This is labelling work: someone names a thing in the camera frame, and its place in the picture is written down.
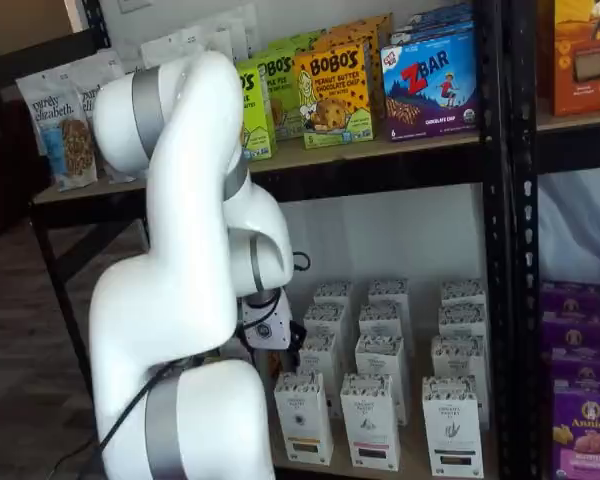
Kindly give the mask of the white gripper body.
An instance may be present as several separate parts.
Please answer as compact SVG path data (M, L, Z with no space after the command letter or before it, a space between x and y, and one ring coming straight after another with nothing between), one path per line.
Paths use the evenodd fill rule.
M292 313L286 292L277 288L245 297L239 327L248 347L286 350L291 344Z

